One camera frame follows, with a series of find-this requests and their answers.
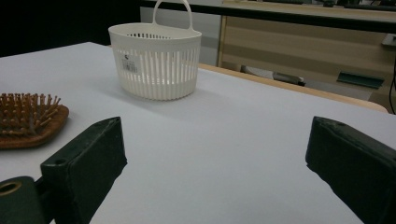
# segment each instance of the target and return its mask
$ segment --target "hairbrush bristle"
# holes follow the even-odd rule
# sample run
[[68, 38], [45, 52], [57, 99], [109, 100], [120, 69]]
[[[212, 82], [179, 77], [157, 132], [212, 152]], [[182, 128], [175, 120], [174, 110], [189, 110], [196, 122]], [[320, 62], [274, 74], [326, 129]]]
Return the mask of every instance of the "hairbrush bristle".
[[3, 93], [0, 98], [0, 135], [39, 134], [58, 113], [61, 98], [50, 94]]

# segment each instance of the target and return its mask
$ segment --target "hairbrush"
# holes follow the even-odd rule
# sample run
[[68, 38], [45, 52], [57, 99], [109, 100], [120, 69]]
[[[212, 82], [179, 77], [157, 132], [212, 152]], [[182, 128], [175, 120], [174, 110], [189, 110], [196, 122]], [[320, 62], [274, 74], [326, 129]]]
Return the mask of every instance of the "hairbrush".
[[61, 98], [44, 94], [2, 93], [0, 148], [36, 147], [48, 142], [64, 126], [69, 109]]

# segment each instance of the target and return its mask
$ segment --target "white wall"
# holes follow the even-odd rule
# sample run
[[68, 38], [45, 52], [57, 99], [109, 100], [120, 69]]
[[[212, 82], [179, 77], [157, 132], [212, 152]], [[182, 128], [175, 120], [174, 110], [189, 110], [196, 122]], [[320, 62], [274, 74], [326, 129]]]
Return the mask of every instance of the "white wall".
[[[181, 3], [179, 0], [164, 0], [164, 2]], [[188, 0], [190, 4], [215, 6], [221, 5], [221, 0]], [[140, 19], [142, 22], [152, 22], [152, 8], [141, 7]], [[167, 9], [157, 10], [157, 23], [179, 28], [189, 27], [189, 16], [186, 11]], [[200, 63], [217, 65], [219, 51], [219, 33], [221, 16], [203, 13], [192, 13], [192, 26], [194, 30], [203, 34], [201, 42]]]

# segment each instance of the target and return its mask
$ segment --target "label on basket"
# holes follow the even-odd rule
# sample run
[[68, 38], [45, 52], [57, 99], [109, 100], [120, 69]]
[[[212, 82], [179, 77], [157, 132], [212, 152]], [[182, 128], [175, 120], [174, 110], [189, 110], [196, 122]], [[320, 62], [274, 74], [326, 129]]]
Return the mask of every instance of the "label on basket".
[[140, 58], [133, 55], [122, 55], [122, 68], [132, 73], [140, 74]]

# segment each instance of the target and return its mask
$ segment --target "white table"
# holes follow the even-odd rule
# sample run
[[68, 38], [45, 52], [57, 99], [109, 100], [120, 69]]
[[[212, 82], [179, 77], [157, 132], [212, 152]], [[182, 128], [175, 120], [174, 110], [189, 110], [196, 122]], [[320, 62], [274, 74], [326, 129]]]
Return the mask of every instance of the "white table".
[[196, 91], [156, 102], [120, 87], [112, 50], [85, 43], [0, 59], [1, 92], [50, 93], [70, 109], [43, 147], [0, 150], [0, 180], [39, 164], [93, 123], [121, 117], [128, 165], [92, 223], [361, 223], [306, 167], [312, 118], [396, 148], [396, 117], [200, 69]]

